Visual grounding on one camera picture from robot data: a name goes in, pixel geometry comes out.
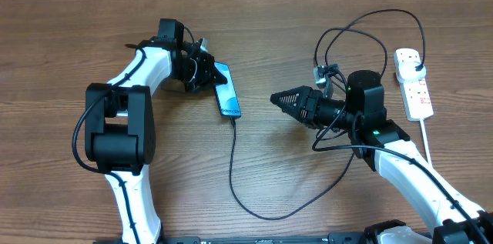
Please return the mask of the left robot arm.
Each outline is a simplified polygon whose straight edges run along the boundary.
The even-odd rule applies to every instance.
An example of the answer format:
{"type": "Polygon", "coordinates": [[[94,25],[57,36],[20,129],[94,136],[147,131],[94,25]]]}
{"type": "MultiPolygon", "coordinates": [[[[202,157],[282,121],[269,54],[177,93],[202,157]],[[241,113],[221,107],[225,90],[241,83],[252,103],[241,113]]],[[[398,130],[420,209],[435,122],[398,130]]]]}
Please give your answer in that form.
{"type": "Polygon", "coordinates": [[[120,243],[165,243],[156,212],[149,166],[156,151],[152,97],[167,79],[186,92],[232,85],[202,39],[186,41],[188,28],[162,18],[155,36],[133,45],[134,59],[107,83],[86,89],[86,109],[76,127],[85,130],[85,153],[110,184],[122,222],[120,243]]]}

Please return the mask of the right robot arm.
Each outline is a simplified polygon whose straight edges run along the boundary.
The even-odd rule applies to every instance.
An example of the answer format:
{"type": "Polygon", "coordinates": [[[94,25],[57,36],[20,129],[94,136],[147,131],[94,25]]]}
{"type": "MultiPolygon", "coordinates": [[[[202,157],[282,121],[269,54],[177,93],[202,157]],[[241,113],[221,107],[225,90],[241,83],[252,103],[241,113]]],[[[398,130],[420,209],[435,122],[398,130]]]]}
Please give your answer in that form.
{"type": "Polygon", "coordinates": [[[300,86],[274,93],[270,101],[308,128],[347,132],[346,147],[402,194],[427,226],[429,243],[490,243],[492,214],[454,189],[387,118],[380,75],[360,70],[344,84],[345,100],[300,86]]]}

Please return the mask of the blue Galaxy smartphone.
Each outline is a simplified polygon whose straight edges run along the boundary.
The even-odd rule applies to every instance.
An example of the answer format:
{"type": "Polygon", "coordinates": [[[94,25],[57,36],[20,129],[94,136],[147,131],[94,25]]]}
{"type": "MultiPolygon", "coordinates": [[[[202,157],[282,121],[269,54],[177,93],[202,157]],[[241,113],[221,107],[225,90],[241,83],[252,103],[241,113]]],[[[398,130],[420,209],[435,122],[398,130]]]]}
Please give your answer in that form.
{"type": "Polygon", "coordinates": [[[216,101],[222,117],[238,119],[241,117],[240,104],[234,88],[230,67],[221,62],[215,62],[217,71],[226,82],[215,86],[216,101]]]}

